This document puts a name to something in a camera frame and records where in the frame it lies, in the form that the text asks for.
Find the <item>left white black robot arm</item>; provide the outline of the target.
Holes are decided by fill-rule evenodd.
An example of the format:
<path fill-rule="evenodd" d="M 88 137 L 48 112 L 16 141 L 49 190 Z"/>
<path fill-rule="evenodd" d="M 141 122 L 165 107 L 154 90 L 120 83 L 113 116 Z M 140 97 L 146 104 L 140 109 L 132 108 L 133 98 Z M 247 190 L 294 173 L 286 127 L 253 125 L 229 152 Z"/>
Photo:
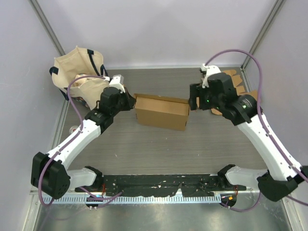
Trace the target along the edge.
<path fill-rule="evenodd" d="M 61 144 L 46 154 L 33 157 L 30 182 L 41 192 L 59 199 L 74 188 L 86 186 L 97 192 L 103 185 L 103 174 L 93 167 L 69 170 L 73 160 L 94 139 L 112 125 L 114 117 L 121 111 L 133 109 L 136 100 L 127 91 L 107 87 L 101 93 L 96 107 L 84 118 L 80 126 Z"/>

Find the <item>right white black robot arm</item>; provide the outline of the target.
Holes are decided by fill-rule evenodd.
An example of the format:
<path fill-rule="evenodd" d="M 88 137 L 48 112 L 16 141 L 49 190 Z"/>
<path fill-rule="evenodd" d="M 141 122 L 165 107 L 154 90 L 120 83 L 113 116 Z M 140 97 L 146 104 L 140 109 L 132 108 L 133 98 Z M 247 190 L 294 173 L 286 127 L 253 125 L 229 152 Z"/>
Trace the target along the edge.
<path fill-rule="evenodd" d="M 190 85 L 191 110 L 217 109 L 253 144 L 266 169 L 247 169 L 229 164 L 218 172 L 218 186 L 233 185 L 258 189 L 267 199 L 277 202 L 292 193 L 308 178 L 308 167 L 301 165 L 283 146 L 270 127 L 265 114 L 251 95 L 237 95 L 231 76 L 220 72 L 205 76 Z"/>

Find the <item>large brown cardboard box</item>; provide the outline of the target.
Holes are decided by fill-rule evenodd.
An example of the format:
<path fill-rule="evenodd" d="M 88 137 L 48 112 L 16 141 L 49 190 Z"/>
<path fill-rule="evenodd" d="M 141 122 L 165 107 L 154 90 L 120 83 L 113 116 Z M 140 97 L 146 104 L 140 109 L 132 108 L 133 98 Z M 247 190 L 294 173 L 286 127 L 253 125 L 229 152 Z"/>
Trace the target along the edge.
<path fill-rule="evenodd" d="M 135 112 L 139 124 L 184 131 L 190 112 L 187 99 L 135 94 Z"/>

